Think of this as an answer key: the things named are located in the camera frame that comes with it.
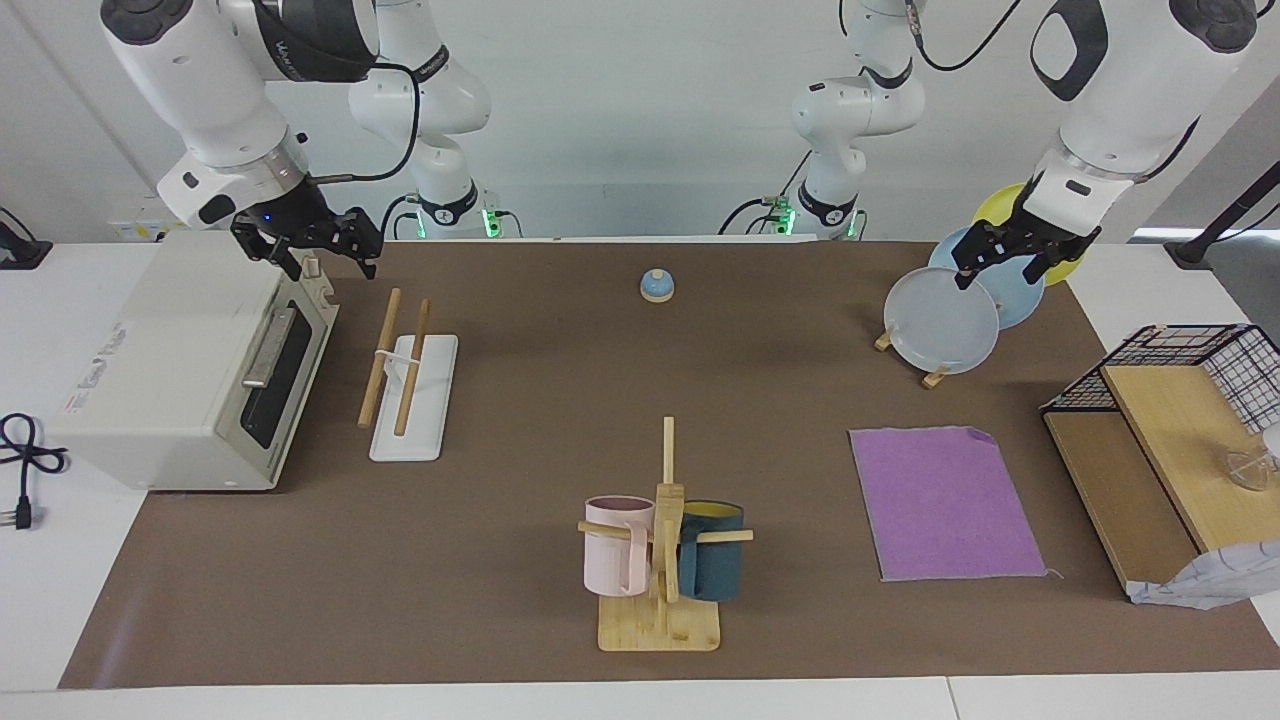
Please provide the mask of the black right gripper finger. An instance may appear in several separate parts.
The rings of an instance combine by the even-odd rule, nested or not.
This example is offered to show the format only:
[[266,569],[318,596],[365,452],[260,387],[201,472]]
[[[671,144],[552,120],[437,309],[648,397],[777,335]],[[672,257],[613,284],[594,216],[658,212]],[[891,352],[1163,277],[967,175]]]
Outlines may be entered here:
[[383,231],[362,208],[333,214],[320,224],[319,247],[353,260],[366,279],[378,273],[376,260],[383,251]]
[[232,234],[250,260],[270,263],[291,281],[300,281],[301,265],[284,240],[269,242],[256,225],[233,225]]

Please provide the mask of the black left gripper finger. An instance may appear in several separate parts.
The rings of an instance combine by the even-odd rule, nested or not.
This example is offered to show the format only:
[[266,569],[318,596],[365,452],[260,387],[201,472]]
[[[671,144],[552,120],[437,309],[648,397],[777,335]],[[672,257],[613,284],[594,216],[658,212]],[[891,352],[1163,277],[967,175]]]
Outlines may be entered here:
[[1021,277],[1028,284],[1043,282],[1053,286],[1066,279],[1079,265],[1098,232],[1083,237],[1057,240],[1032,256]]
[[972,225],[952,250],[955,283],[968,290],[987,268],[1011,258],[1005,247],[1007,229],[1002,225]]

